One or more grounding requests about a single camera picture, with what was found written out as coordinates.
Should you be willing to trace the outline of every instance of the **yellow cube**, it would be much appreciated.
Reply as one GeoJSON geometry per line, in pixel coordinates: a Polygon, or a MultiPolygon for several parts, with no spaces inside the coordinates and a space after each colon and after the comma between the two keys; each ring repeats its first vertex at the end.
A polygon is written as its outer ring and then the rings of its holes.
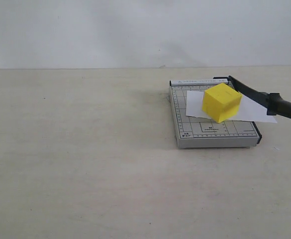
{"type": "Polygon", "coordinates": [[[238,113],[241,98],[240,92],[221,83],[205,90],[202,110],[220,123],[238,113]]]}

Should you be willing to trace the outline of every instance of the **paper cutter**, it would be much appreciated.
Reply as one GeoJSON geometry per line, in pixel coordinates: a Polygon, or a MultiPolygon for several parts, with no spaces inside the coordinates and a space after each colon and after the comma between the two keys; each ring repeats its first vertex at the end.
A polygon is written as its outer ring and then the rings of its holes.
{"type": "Polygon", "coordinates": [[[170,81],[170,100],[178,148],[252,147],[262,136],[254,122],[186,116],[187,91],[205,91],[220,83],[234,88],[227,79],[170,81]]]}

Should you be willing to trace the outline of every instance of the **white table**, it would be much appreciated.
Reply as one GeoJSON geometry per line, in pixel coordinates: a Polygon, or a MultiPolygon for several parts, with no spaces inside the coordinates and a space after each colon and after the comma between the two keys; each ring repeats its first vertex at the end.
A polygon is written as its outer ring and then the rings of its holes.
{"type": "Polygon", "coordinates": [[[291,119],[176,147],[169,80],[228,75],[291,101],[291,67],[0,70],[0,238],[291,239],[291,119]]]}

